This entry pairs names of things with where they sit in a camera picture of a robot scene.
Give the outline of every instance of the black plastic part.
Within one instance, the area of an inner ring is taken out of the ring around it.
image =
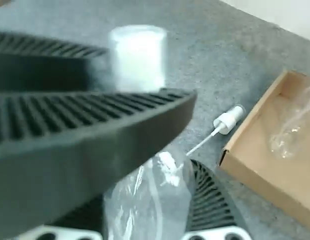
[[[202,163],[192,160],[196,191],[192,198],[186,231],[200,231],[229,226],[247,226],[233,200],[214,174]]]
[[[89,91],[96,85],[89,65],[107,50],[0,32],[1,92]]]
[[[0,94],[0,239],[102,194],[170,143],[195,92]]]
[[[239,226],[248,230],[233,200],[214,174],[202,163],[195,160],[192,160],[192,163],[196,191],[191,201],[186,231],[201,231],[228,226]],[[102,203],[103,197],[96,197],[51,225],[105,233],[107,231],[105,231],[106,223],[103,221],[101,213],[103,211]]]

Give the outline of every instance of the white pump spray nozzle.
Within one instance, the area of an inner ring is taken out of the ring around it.
[[[189,156],[190,154],[192,154],[217,133],[227,135],[235,127],[237,122],[243,117],[245,113],[246,111],[243,106],[235,105],[229,111],[221,114],[213,122],[215,130],[213,130],[212,133],[204,140],[202,140],[198,145],[196,145],[189,152],[187,152],[186,155]]]
[[[235,127],[237,122],[243,117],[244,114],[244,107],[241,105],[235,105],[229,111],[224,112],[214,120],[214,127],[219,129],[218,132],[220,134],[227,135]]]

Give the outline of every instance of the gray carpet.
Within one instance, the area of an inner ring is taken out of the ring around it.
[[[96,46],[128,24],[166,28],[168,86],[199,92],[194,119],[176,140],[184,151],[233,104],[249,111],[283,68],[310,74],[309,41],[216,0],[13,0],[0,8],[0,30]],[[309,231],[216,169],[229,137],[214,137],[194,157],[217,172],[254,239],[310,240]]]

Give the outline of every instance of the clear plastic bag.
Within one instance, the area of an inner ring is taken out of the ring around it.
[[[305,150],[308,138],[310,138],[310,86],[300,92],[283,113],[280,126],[270,137],[270,148],[277,157],[291,159]]]
[[[181,239],[193,189],[191,161],[167,147],[105,194],[108,239]]]

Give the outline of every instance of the open cardboard box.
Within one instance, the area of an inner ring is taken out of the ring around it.
[[[301,73],[283,72],[226,144],[219,164],[310,228],[310,151],[301,151],[294,159],[280,159],[269,148],[270,134],[279,124],[281,111],[309,82]],[[310,129],[307,132],[302,139],[308,145],[305,149],[310,150]]]

